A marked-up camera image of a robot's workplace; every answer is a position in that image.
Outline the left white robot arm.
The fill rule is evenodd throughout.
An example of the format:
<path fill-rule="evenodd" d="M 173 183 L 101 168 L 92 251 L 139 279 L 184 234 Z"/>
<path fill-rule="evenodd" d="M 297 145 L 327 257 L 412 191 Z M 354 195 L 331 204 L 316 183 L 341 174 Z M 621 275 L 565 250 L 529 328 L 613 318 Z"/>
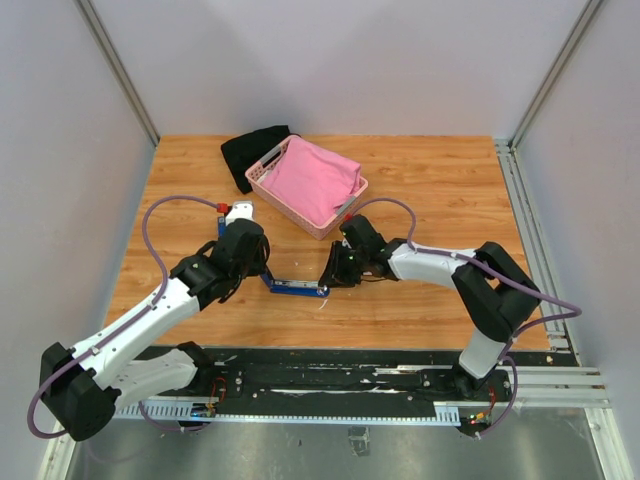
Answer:
<path fill-rule="evenodd" d="M 66 348 L 58 342 L 41 356 L 34 398 L 75 441 L 93 437 L 114 414 L 157 393 L 185 388 L 207 393 L 214 371 L 200 347 L 188 343 L 153 360 L 138 355 L 159 336 L 214 302 L 224 303 L 242 281 L 266 269 L 269 244 L 263 228 L 236 219 L 216 240 L 166 272 L 147 298 L 116 322 Z"/>

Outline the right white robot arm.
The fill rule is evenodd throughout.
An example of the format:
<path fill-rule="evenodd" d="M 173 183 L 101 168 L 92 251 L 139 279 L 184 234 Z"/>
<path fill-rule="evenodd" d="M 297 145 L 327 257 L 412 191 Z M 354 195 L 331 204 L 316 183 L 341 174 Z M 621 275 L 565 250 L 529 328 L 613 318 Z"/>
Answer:
<path fill-rule="evenodd" d="M 489 387 L 489 375 L 507 343 L 540 304 L 539 289 L 502 246 L 430 249 L 407 239 L 387 241 L 362 215 L 340 226 L 341 241 L 331 245 L 319 287 L 353 288 L 366 276 L 389 281 L 420 281 L 458 293 L 474 325 L 471 340 L 453 366 L 455 392 L 474 400 Z"/>

